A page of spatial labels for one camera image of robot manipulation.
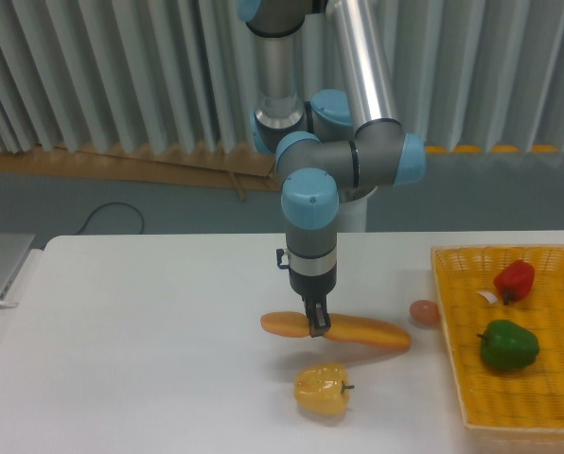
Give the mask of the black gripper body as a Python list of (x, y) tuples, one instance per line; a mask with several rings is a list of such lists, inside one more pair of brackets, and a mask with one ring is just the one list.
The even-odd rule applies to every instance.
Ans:
[(291, 288), (304, 300), (324, 301), (336, 286), (337, 271), (330, 270), (324, 274), (308, 276), (290, 270), (289, 278)]

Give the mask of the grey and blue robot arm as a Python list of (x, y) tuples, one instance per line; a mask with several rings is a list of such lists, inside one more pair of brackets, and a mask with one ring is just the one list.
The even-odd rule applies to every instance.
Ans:
[[(331, 22), (344, 89), (298, 94), (294, 41), (310, 15)], [(337, 277), (342, 204), (425, 172), (420, 137), (403, 130), (371, 1), (240, 1), (237, 15), (256, 41), (256, 135), (275, 155), (286, 245), (276, 253), (301, 297), (308, 333), (329, 333), (326, 298)]]

